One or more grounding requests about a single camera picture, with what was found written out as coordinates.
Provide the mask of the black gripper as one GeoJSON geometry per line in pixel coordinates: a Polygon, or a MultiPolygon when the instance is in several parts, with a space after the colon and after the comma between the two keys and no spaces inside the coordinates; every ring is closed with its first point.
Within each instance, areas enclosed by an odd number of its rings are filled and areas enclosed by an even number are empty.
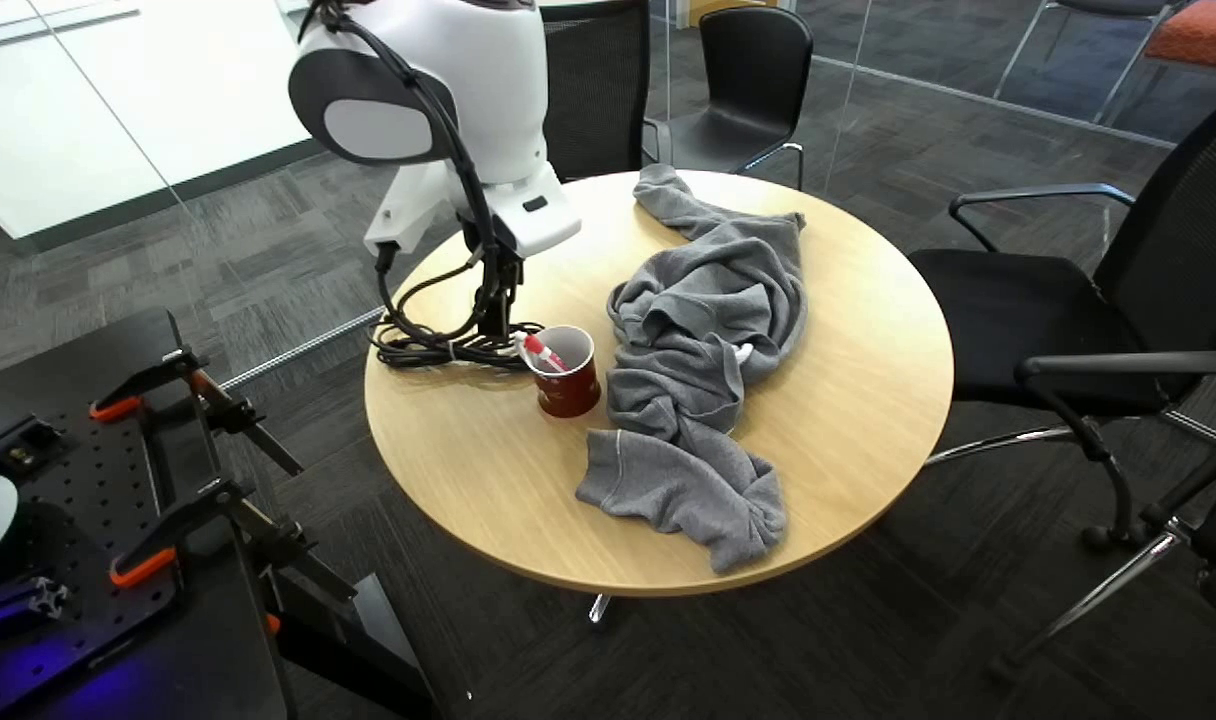
{"type": "Polygon", "coordinates": [[[474,352],[495,355],[495,333],[491,326],[503,326],[503,350],[522,350],[526,321],[511,321],[514,287],[522,285],[522,262],[514,256],[514,236],[489,219],[480,228],[480,262],[484,281],[474,287],[474,352]]]}

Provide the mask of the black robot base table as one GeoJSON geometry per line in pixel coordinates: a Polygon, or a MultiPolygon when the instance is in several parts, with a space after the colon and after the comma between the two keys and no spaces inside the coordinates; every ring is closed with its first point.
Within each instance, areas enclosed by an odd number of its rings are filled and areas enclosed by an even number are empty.
{"type": "Polygon", "coordinates": [[[216,462],[257,429],[165,314],[0,374],[0,720],[286,720],[290,663],[433,720],[385,593],[216,462]]]}

